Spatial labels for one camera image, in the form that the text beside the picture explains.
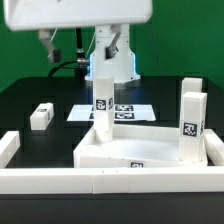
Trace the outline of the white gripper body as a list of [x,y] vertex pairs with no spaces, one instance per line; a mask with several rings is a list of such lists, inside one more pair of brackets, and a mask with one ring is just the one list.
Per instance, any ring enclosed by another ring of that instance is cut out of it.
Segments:
[[3,0],[12,31],[67,29],[147,22],[152,0]]

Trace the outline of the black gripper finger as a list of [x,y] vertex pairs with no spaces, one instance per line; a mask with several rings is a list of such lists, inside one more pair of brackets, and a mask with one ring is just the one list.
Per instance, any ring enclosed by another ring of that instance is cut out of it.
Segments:
[[39,30],[38,31],[38,38],[43,46],[46,48],[48,52],[48,60],[51,63],[57,63],[61,61],[61,50],[57,49],[54,44],[53,40],[57,33],[57,30]]
[[113,37],[110,45],[105,48],[105,59],[106,60],[112,59],[118,52],[116,44],[121,35],[121,26],[120,25],[112,25],[111,31],[114,33],[114,37]]

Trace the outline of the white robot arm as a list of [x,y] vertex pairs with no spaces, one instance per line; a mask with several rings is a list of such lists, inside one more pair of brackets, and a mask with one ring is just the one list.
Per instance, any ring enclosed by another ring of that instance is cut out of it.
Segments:
[[129,26],[149,21],[153,0],[3,0],[3,9],[10,30],[39,32],[52,62],[60,58],[52,30],[93,27],[95,51],[86,60],[90,64],[88,81],[98,76],[112,76],[116,83],[139,78]]

